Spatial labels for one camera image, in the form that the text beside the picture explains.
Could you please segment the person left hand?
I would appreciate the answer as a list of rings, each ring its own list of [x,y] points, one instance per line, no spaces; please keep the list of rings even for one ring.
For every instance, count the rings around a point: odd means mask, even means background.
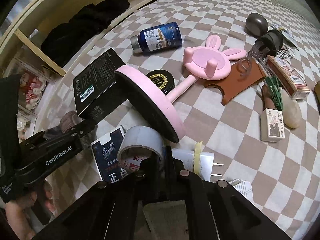
[[[54,214],[56,206],[53,201],[52,187],[46,180],[43,181],[42,185],[46,197],[44,204],[46,208]],[[19,239],[32,239],[36,235],[36,232],[30,226],[25,213],[25,209],[33,206],[36,200],[37,193],[31,191],[23,197],[11,200],[5,205],[7,221]]]

